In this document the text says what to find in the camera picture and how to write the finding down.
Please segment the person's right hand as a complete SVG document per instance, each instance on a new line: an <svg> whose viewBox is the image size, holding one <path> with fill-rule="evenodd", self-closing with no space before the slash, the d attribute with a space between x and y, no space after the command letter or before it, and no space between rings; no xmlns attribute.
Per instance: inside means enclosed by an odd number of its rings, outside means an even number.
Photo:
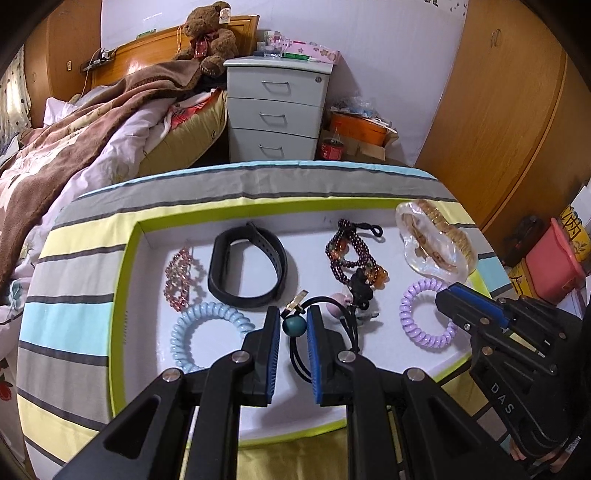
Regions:
<svg viewBox="0 0 591 480"><path fill-rule="evenodd" d="M548 469L551 473L557 473L563 469L564 465L570 459L572 454L576 451L576 448L577 448L579 442L580 442L580 438L577 438L571 445L569 445L561 453L561 455L558 455L559 450L555 450L555 451L547 454L546 456L544 456L541 459L541 461L542 462L551 461L551 463L548 466ZM515 441L513 439L510 439L509 448L510 448L510 455L512 456L512 458L515 461L524 461L527 459L527 457L521 452L521 450L519 449L519 447L517 446L517 444L515 443Z"/></svg>

